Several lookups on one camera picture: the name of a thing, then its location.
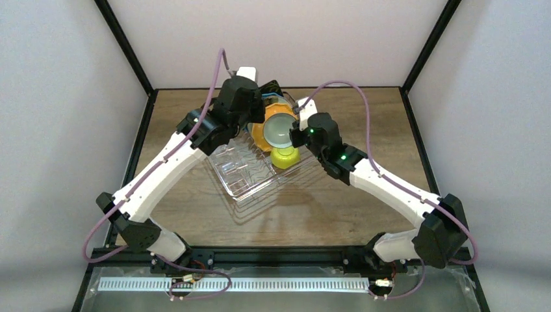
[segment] white enclosure wall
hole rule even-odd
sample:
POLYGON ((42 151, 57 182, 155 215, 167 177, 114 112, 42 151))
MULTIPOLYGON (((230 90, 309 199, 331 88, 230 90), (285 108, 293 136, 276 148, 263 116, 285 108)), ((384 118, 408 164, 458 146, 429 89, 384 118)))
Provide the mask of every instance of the white enclosure wall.
POLYGON ((260 83, 401 86, 445 3, 110 1, 154 88, 208 87, 219 47, 232 68, 256 66, 260 83))
POLYGON ((120 188, 147 99, 93 1, 0 14, 0 310, 69 311, 95 198, 120 188))
POLYGON ((551 3, 464 0, 410 99, 492 311, 551 306, 551 3))

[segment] purple cable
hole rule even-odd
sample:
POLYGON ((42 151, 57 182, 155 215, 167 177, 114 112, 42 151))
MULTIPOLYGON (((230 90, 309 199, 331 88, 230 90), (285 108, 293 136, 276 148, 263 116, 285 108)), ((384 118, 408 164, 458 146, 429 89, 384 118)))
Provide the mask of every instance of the purple cable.
MULTIPOLYGON (((187 268, 185 266, 181 266, 181 265, 177 265, 175 263, 172 263, 169 260, 165 259, 161 255, 157 255, 157 257, 159 257, 159 259, 163 260, 167 265, 170 265, 173 268, 177 268, 178 270, 187 271, 187 272, 191 272, 191 273, 216 274, 216 275, 220 275, 220 276, 223 276, 223 277, 227 278, 227 285, 223 289, 220 289, 219 291, 216 291, 212 294, 206 294, 205 296, 184 297, 184 300, 199 300, 199 299, 208 299, 208 298, 216 297, 216 296, 224 293, 226 290, 228 290, 231 287, 231 278, 226 273, 222 273, 222 272, 215 271, 215 270, 203 270, 203 269, 200 269, 200 268, 187 268)), ((170 288, 168 289, 168 294, 170 295, 170 298, 174 299, 176 297, 175 295, 172 294, 172 291, 180 285, 184 285, 184 282, 180 281, 180 282, 174 283, 172 286, 170 286, 170 288)))
MULTIPOLYGON (((408 193, 409 195, 415 197, 416 199, 418 200, 421 200, 422 197, 421 195, 413 192, 412 190, 409 190, 408 188, 405 188, 404 186, 402 186, 401 184, 397 183, 396 181, 392 180, 391 178, 387 177, 385 174, 382 174, 381 175, 381 170, 375 165, 375 160, 373 159, 373 156, 371 154, 371 143, 370 143, 370 133, 369 133, 369 128, 370 128, 370 116, 369 116, 369 104, 368 104, 368 101, 367 101, 367 98, 365 97, 365 94, 363 93, 363 91, 353 82, 350 82, 350 81, 344 81, 344 80, 332 80, 332 81, 328 81, 322 85, 320 85, 319 87, 316 88, 316 90, 314 90, 314 92, 312 92, 312 94, 306 99, 306 101, 298 108, 299 111, 301 111, 305 106, 306 104, 308 104, 308 102, 310 102, 310 100, 319 92, 321 91, 321 89, 329 86, 329 85, 333 85, 335 83, 341 83, 341 84, 346 84, 348 86, 351 86, 352 88, 354 88, 356 91, 358 91, 358 93, 360 94, 360 96, 362 97, 362 100, 363 100, 363 103, 365 104, 365 111, 366 111, 366 153, 367 153, 367 157, 368 157, 368 160, 369 160, 369 163, 371 164, 371 167, 373 167, 373 170, 375 170, 375 172, 377 172, 377 174, 379 174, 383 179, 385 179, 386 181, 388 181, 390 184, 394 185, 395 187, 397 187, 398 189, 408 193)), ((472 245, 472 253, 473 253, 473 256, 472 256, 472 259, 470 260, 467 260, 467 261, 463 261, 463 260, 457 260, 457 259, 450 259, 450 262, 453 262, 453 263, 456 263, 458 265, 471 265, 473 263, 476 262, 476 260, 478 259, 478 244, 476 243, 476 240, 474 239, 474 237, 471 235, 470 231, 467 229, 467 227, 465 227, 456 217, 454 217, 451 213, 449 213, 448 211, 446 211, 446 209, 440 207, 438 204, 436 203, 433 203, 432 201, 429 201, 427 199, 423 200, 424 203, 427 203, 429 205, 431 205, 432 207, 434 207, 436 210, 440 211, 443 215, 445 215, 447 218, 449 218, 453 223, 455 223, 458 228, 463 232, 465 233, 465 235, 467 236, 467 238, 470 240, 470 243, 472 245)))
MULTIPOLYGON (((222 63, 222 59, 224 60, 224 65, 225 65, 226 70, 229 72, 229 66, 227 64, 227 58, 226 58, 226 55, 225 55, 225 51, 224 51, 223 48, 221 48, 218 51, 218 58, 216 59, 216 67, 214 68, 214 75, 212 76, 211 87, 209 88, 209 93, 207 95, 207 100, 205 101, 205 105, 203 106, 203 110, 201 111, 201 115, 199 116, 199 120, 193 126, 193 128, 188 133, 188 135, 186 137, 184 137, 182 142, 178 143, 178 145, 176 145, 171 151, 169 151, 163 157, 163 159, 165 161, 167 161, 172 155, 174 155, 174 153, 176 153, 176 151, 178 151, 182 146, 184 146, 184 144, 186 144, 186 142, 195 134, 195 132, 197 132, 197 130, 199 129, 199 126, 201 125, 201 123, 205 119, 205 116, 207 115, 207 111, 209 110, 209 104, 211 102, 212 95, 214 94, 214 88, 216 87, 216 81, 218 80, 218 72, 220 71, 220 64, 222 63)), ((147 179, 147 177, 149 177, 162 164, 164 164, 164 162, 159 161, 159 162, 156 162, 153 166, 151 166, 151 168, 146 173, 144 173, 144 175, 130 188, 130 190, 125 195, 125 197, 129 199, 130 196, 132 194, 134 194, 136 189, 147 179)), ((83 248, 82 248, 82 256, 83 256, 84 260, 88 261, 89 263, 98 263, 98 262, 101 262, 103 260, 108 259, 109 257, 121 252, 122 250, 124 250, 128 247, 128 245, 120 246, 117 249, 115 249, 115 250, 113 250, 113 251, 111 251, 111 252, 109 252, 105 255, 102 255, 101 257, 95 258, 95 259, 92 259, 91 257, 88 257, 87 254, 86 254, 86 248, 88 247, 88 243, 90 243, 90 240, 92 239, 92 237, 94 236, 96 231, 109 219, 110 216, 112 216, 115 213, 115 211, 119 210, 120 207, 122 207, 122 205, 124 205, 125 202, 126 201, 124 201, 124 200, 119 201, 109 212, 107 212, 104 216, 102 216, 99 219, 99 221, 95 224, 95 226, 92 228, 92 230, 86 236, 86 238, 84 239, 84 244, 83 244, 83 248)))

